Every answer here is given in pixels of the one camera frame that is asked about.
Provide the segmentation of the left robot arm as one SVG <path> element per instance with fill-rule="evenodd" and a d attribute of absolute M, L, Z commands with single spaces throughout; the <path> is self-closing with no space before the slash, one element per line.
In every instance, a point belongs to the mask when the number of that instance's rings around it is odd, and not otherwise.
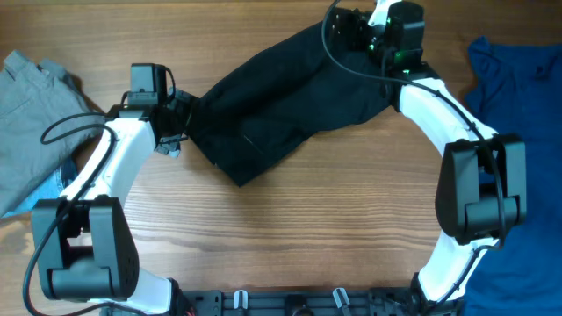
<path fill-rule="evenodd" d="M 193 98 L 177 90 L 169 68 L 131 66 L 131 88 L 92 124 L 102 138 L 75 181 L 32 209 L 34 252 L 22 298 L 31 315 L 32 274 L 50 300 L 84 303 L 79 314 L 193 315 L 177 281 L 141 268 L 124 204 L 152 153 L 178 157 Z"/>

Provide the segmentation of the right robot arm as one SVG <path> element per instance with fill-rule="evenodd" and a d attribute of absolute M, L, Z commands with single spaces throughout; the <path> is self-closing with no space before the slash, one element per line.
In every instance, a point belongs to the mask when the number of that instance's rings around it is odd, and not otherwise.
<path fill-rule="evenodd" d="M 500 134 L 468 112 L 422 59 L 424 10 L 408 1 L 378 1 L 373 12 L 332 3 L 321 40 L 348 33 L 349 45 L 378 66 L 373 80 L 394 110 L 413 121 L 441 155 L 435 211 L 441 233 L 429 261 L 406 289 L 376 289 L 377 313 L 457 315 L 482 257 L 503 249 L 526 218 L 522 139 Z"/>

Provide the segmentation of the black t-shirt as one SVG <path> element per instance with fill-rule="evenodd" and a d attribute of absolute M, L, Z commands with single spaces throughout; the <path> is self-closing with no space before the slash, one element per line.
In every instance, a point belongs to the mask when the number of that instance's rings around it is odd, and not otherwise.
<path fill-rule="evenodd" d="M 321 24 L 263 50 L 194 105 L 188 134 L 239 186 L 317 132 L 359 125 L 392 103 L 366 53 L 326 49 Z"/>

